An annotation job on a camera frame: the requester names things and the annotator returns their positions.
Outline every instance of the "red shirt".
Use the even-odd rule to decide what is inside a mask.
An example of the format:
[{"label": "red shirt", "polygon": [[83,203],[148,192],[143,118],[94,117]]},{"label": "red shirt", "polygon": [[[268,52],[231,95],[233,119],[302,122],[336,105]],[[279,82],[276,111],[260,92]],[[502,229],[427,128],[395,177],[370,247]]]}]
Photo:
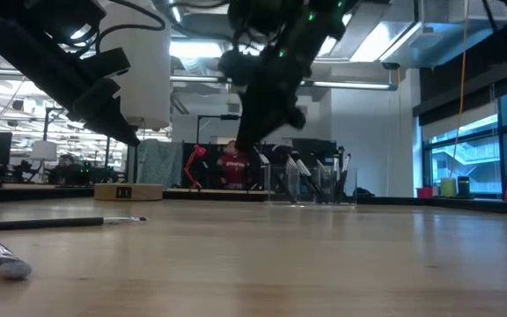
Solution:
[{"label": "red shirt", "polygon": [[239,154],[224,154],[218,160],[218,164],[222,167],[227,184],[243,185],[246,183],[246,157]]}]

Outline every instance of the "wooden block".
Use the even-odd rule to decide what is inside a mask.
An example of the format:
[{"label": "wooden block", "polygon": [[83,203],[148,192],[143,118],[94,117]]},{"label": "wooden block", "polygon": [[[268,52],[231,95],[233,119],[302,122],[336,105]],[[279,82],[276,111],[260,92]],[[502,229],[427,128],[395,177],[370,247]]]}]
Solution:
[{"label": "wooden block", "polygon": [[95,200],[158,201],[164,198],[164,187],[159,184],[96,184]]}]

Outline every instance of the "person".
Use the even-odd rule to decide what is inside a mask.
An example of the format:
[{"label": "person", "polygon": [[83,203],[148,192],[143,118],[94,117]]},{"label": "person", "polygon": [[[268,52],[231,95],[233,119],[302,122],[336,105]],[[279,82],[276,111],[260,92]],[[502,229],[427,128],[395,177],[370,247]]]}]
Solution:
[{"label": "person", "polygon": [[246,169],[249,163],[246,155],[236,149],[236,141],[232,140],[226,145],[217,166],[222,172],[220,181],[224,188],[243,190],[246,187]]}]

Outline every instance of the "table surface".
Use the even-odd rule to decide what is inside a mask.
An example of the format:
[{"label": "table surface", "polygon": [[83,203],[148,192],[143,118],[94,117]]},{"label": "table surface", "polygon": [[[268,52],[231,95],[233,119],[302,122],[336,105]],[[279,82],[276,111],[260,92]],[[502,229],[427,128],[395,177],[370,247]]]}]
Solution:
[{"label": "table surface", "polygon": [[507,216],[400,206],[70,199],[0,220],[144,216],[0,232],[33,265],[0,316],[507,316]]}]

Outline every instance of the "window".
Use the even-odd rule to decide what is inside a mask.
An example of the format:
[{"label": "window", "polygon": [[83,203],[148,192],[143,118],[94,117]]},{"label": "window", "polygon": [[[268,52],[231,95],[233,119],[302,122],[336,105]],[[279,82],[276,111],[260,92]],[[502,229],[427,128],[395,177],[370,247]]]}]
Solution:
[{"label": "window", "polygon": [[502,193],[497,136],[459,143],[456,151],[455,145],[433,148],[431,171],[434,184],[445,177],[468,176],[472,193]]},{"label": "window", "polygon": [[[498,116],[492,114],[486,118],[480,119],[479,121],[469,123],[459,128],[459,137],[472,135],[477,132],[482,132],[490,129],[496,129],[498,127]],[[439,136],[434,136],[430,139],[430,143],[434,144],[446,140],[453,139],[457,136],[457,129],[453,129]]]}]

